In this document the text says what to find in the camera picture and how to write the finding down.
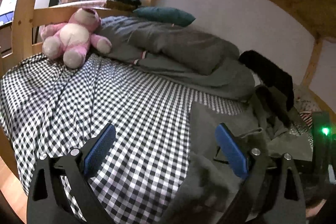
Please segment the dark green zip hoodie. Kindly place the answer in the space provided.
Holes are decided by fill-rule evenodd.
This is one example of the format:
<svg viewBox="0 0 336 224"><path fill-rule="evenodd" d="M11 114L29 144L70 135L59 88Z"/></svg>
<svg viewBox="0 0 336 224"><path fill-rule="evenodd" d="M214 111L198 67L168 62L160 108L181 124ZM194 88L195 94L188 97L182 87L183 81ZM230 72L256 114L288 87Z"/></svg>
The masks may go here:
<svg viewBox="0 0 336 224"><path fill-rule="evenodd" d="M187 176L161 223L305 223L298 169L313 150L289 121L264 87L234 116L193 103Z"/></svg>

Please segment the black fuzzy garment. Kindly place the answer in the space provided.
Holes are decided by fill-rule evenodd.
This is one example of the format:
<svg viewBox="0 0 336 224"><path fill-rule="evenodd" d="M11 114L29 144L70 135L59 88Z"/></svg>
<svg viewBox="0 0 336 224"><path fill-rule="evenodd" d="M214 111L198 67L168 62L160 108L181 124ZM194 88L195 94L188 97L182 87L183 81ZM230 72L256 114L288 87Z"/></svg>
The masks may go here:
<svg viewBox="0 0 336 224"><path fill-rule="evenodd" d="M243 52L239 56L239 62L256 73L267 87L275 87L286 96L287 111L294 106L293 79L291 75L254 50Z"/></svg>

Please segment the red striped pillow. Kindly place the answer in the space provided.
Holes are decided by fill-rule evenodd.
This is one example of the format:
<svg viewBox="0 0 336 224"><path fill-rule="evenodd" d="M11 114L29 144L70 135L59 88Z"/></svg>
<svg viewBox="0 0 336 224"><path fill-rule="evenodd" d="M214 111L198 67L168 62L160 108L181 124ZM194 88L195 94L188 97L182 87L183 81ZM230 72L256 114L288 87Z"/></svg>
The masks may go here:
<svg viewBox="0 0 336 224"><path fill-rule="evenodd" d="M306 123L308 128L312 127L313 119L311 111L302 111L299 113L301 119Z"/></svg>

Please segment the grey folded duvet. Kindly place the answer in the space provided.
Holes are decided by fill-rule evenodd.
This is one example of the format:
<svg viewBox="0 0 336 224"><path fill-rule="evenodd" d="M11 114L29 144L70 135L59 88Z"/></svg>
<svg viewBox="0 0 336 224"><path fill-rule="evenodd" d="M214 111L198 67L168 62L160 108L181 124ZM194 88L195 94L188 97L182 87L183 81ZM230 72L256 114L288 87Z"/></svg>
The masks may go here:
<svg viewBox="0 0 336 224"><path fill-rule="evenodd" d="M212 34L133 16L104 18L96 33L112 43L107 57L175 83L231 100L255 89L239 49Z"/></svg>

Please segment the pink plush bear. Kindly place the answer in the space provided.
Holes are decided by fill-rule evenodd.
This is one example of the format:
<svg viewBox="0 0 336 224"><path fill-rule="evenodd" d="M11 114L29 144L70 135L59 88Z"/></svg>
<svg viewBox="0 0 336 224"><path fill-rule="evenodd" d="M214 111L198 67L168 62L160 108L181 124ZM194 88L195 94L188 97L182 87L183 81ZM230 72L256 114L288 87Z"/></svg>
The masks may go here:
<svg viewBox="0 0 336 224"><path fill-rule="evenodd" d="M81 67L90 47L107 54L112 43L104 36L95 34L101 25L97 11L79 8L68 22L49 24L41 32L42 52L51 60L63 58L63 63L70 69Z"/></svg>

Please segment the black white checkered bedsheet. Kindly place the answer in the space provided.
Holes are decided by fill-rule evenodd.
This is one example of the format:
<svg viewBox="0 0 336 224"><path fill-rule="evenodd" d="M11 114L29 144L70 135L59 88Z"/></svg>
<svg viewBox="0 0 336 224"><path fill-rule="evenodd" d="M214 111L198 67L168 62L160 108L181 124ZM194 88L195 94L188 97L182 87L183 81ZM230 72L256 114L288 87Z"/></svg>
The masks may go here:
<svg viewBox="0 0 336 224"><path fill-rule="evenodd" d="M71 70L38 54L1 78L1 126L29 191L37 161L65 157L109 124L115 141L88 183L116 223L214 223L241 180L215 130L264 149L251 108L90 55Z"/></svg>

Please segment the teal pillow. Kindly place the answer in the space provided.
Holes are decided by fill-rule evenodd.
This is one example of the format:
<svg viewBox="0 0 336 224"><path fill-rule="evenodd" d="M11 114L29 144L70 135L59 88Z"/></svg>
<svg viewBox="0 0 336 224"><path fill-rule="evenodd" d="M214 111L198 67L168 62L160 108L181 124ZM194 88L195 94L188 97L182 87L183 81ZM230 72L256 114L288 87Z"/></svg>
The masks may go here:
<svg viewBox="0 0 336 224"><path fill-rule="evenodd" d="M134 10L133 14L149 21L169 23L181 27L187 27L195 21L192 14L173 7L141 7Z"/></svg>

